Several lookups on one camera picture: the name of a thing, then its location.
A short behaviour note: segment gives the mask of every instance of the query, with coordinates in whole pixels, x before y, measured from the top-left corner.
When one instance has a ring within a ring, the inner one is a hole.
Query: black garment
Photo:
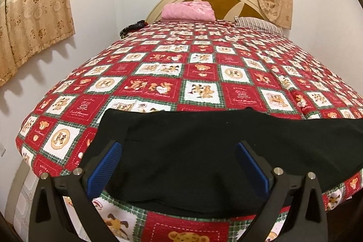
[[[147,26],[148,24],[145,22],[145,20],[141,20],[135,24],[129,25],[126,28],[122,29],[122,31],[120,32],[120,37],[121,39],[125,38],[130,32],[135,32],[138,31],[140,29],[143,29],[145,26]]]
[[[250,108],[147,114],[109,109],[80,166],[111,139],[124,149],[108,193],[146,210],[186,217],[258,212],[262,201],[235,160],[240,140],[272,167],[296,175],[315,172],[322,191],[363,167],[363,119],[289,120]]]

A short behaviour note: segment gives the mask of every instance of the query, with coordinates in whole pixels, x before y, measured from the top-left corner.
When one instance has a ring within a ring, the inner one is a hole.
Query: mattress
[[[286,38],[226,21],[156,22],[115,42],[55,85],[24,120],[16,145],[37,176],[67,175],[79,165],[108,108],[146,113],[246,107],[293,120],[363,116],[362,97]],[[363,187],[362,173],[323,194],[326,210]],[[93,204],[113,233],[130,241],[170,241],[181,232],[235,241],[253,219],[166,216],[105,191]],[[116,221],[122,231],[113,226]]]

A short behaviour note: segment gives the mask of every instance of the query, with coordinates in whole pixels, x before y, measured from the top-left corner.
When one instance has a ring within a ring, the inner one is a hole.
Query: striped pillow
[[[235,17],[235,23],[237,27],[247,27],[253,30],[263,31],[265,33],[277,34],[286,38],[281,27],[277,27],[276,25],[265,20],[252,17]]]

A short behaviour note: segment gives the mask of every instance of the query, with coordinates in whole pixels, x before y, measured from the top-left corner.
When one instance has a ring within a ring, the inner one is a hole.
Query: electrical socket
[[[5,151],[6,151],[5,147],[3,146],[2,143],[0,143],[0,157],[4,156]]]

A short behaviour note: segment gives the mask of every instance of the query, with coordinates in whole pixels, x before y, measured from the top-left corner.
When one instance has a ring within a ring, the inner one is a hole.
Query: silver bolt
[[[80,168],[80,167],[77,167],[77,168],[75,168],[74,170],[73,170],[73,174],[74,175],[76,175],[76,176],[79,176],[79,175],[81,175],[83,173],[83,170],[82,170],[82,168]]]
[[[49,176],[49,173],[47,173],[47,172],[43,172],[43,173],[40,175],[40,178],[41,178],[42,180],[46,180],[46,179],[48,178],[48,176]]]
[[[284,173],[284,170],[281,167],[275,167],[273,169],[273,172],[277,174],[278,176],[282,175]]]
[[[308,176],[308,178],[309,178],[309,179],[311,179],[311,180],[314,180],[314,179],[316,178],[316,174],[315,174],[315,173],[313,173],[313,172],[309,172],[309,173],[307,174],[307,176]]]

